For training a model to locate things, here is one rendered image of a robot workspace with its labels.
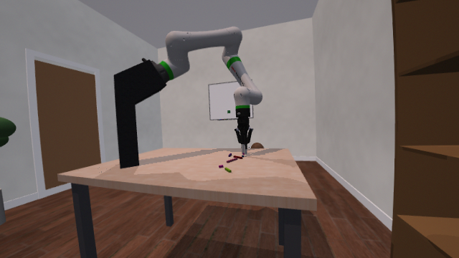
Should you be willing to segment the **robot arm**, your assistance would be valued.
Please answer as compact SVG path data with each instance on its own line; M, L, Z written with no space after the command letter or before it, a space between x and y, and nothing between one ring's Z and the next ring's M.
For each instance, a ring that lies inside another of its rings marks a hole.
M167 34L165 40L168 59L159 64L151 62L167 83L189 71L188 52L209 47L224 47L222 60L241 86L234 92L236 118L248 118L250 104L261 103L262 93L250 79L237 55L241 41L242 32L237 27L207 32L172 31Z

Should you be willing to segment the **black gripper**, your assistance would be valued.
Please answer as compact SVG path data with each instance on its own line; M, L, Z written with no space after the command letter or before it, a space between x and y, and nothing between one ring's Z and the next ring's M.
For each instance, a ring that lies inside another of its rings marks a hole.
M253 128L249 125L249 118L238 118L237 119L237 128L235 132L237 134L238 143L241 143L242 154L247 154L247 144L250 143L251 135ZM247 131L249 130L248 134ZM245 133L246 132L246 133Z

